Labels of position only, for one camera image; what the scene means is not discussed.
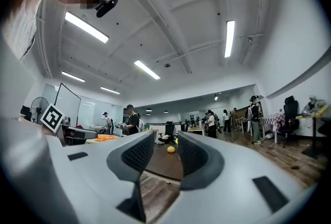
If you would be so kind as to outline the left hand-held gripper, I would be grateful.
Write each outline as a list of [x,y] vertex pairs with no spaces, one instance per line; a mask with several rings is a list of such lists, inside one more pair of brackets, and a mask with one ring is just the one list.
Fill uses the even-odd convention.
[[62,145],[85,144],[86,140],[96,139],[98,133],[93,130],[70,127],[70,118],[54,104],[49,104],[41,117],[43,127],[47,127],[52,135],[56,136]]

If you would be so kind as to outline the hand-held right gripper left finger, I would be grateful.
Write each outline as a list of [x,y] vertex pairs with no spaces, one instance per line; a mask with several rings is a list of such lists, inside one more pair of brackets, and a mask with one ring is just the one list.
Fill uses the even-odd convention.
[[48,137],[52,163],[78,223],[145,223],[140,177],[154,151],[154,134],[63,147]]

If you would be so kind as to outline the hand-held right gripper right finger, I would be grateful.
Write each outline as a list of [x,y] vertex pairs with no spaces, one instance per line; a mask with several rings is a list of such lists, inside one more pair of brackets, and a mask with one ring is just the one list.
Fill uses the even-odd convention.
[[178,151],[180,193],[159,223],[289,223],[315,191],[247,147],[180,132]]

